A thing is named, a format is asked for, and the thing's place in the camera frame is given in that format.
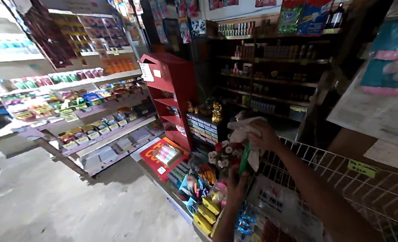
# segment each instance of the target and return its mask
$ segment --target hand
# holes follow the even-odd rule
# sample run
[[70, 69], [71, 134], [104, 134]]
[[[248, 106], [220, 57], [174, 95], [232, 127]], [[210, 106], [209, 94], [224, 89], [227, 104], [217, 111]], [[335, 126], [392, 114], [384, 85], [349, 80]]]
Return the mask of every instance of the hand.
[[254, 133], [249, 133], [248, 137], [253, 141], [260, 149], [277, 151], [283, 147], [279, 140], [275, 130], [263, 120], [257, 120], [251, 123], [251, 125], [262, 132], [262, 137]]
[[227, 205], [234, 206], [238, 210], [245, 197], [245, 183], [249, 173], [244, 171], [238, 176], [239, 164], [232, 166], [228, 172]]

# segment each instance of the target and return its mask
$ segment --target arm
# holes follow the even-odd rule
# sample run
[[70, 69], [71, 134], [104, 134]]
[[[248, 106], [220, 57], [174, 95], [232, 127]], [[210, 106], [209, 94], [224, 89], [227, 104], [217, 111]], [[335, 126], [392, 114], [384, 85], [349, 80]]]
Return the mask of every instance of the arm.
[[287, 167], [305, 201], [335, 242], [380, 242], [379, 233], [349, 204], [329, 188], [308, 165], [283, 145], [275, 131], [264, 122], [256, 122], [262, 137], [250, 133], [250, 140], [261, 149], [274, 151]]
[[238, 210], [241, 208], [242, 200], [245, 196], [245, 183], [248, 178], [248, 173], [242, 173], [237, 179], [237, 172], [239, 165], [234, 165], [230, 168], [227, 182], [227, 203], [224, 207], [224, 213], [218, 223], [215, 231], [213, 242], [229, 242], [233, 241], [234, 223], [238, 216]]

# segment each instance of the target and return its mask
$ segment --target orange bottle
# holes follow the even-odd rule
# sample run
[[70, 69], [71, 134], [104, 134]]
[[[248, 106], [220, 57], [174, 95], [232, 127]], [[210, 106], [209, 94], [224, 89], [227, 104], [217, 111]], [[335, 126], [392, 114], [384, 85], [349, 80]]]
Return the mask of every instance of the orange bottle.
[[103, 63], [105, 63], [106, 66], [106, 71], [108, 72], [108, 74], [114, 74], [114, 69], [112, 67], [112, 64], [109, 60], [104, 60]]
[[122, 59], [121, 59], [121, 62], [123, 63], [123, 66], [124, 66], [124, 68], [125, 68], [127, 71], [131, 71], [130, 66], [129, 66], [129, 62], [127, 61], [126, 58], [122, 58]]
[[120, 68], [121, 72], [127, 71], [120, 58], [118, 58], [116, 61], [117, 61], [117, 66], [118, 68]]
[[130, 70], [131, 70], [131, 71], [132, 71], [132, 70], [135, 70], [136, 68], [135, 68], [135, 66], [133, 65], [132, 59], [131, 59], [131, 58], [128, 58], [127, 61], [129, 62]]
[[121, 72], [117, 60], [112, 60], [111, 63], [115, 73]]

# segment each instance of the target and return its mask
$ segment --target white cloth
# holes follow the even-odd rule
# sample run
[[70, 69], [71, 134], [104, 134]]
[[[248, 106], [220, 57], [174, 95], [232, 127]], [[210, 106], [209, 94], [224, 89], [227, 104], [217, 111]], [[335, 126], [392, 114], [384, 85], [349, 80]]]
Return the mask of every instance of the white cloth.
[[[248, 139], [248, 133], [254, 133], [259, 137], [262, 136], [262, 132], [253, 126], [250, 125], [251, 122], [255, 120], [263, 120], [266, 121], [263, 117], [254, 117], [254, 118], [247, 118], [245, 120], [241, 120], [238, 122], [231, 122], [227, 124], [229, 129], [233, 129], [233, 133], [230, 136], [231, 143], [241, 143], [244, 140]], [[265, 151], [260, 151], [257, 145], [250, 140], [250, 155], [248, 156], [248, 163], [253, 168], [254, 171], [257, 172], [259, 170], [259, 157], [263, 155]]]

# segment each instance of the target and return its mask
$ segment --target gold figurine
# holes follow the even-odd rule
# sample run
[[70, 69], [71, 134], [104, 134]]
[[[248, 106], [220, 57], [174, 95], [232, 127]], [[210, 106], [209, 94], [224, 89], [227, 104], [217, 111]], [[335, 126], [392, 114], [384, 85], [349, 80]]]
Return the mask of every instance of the gold figurine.
[[214, 102], [212, 104], [212, 107], [214, 110], [212, 111], [212, 122], [218, 123], [223, 120], [223, 117], [221, 117], [221, 104], [218, 102]]
[[194, 112], [194, 111], [195, 111], [195, 108], [193, 107], [193, 105], [191, 105], [191, 102], [188, 101], [187, 103], [189, 104], [189, 109], [188, 109], [188, 111], [189, 111], [189, 112]]

